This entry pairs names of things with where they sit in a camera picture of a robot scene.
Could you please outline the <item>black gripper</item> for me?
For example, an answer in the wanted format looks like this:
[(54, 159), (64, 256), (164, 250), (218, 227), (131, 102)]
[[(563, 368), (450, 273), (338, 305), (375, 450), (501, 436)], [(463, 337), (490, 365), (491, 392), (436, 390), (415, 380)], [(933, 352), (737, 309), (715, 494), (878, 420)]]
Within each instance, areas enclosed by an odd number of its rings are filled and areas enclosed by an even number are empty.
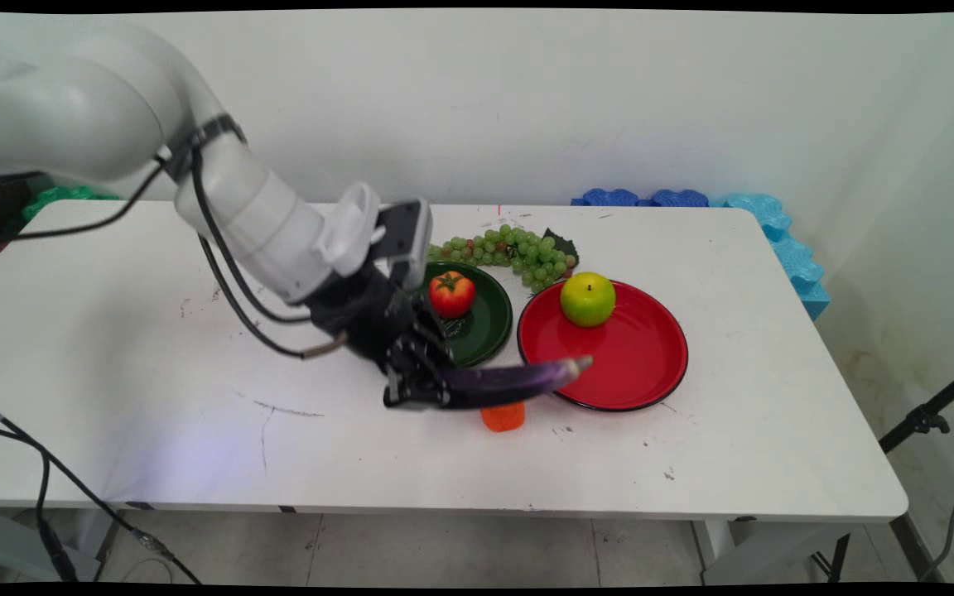
[(385, 373), (383, 404), (402, 410), (469, 410), (476, 370), (453, 363), (427, 298), (403, 290), (376, 267), (332, 276), (307, 298), (311, 323)]

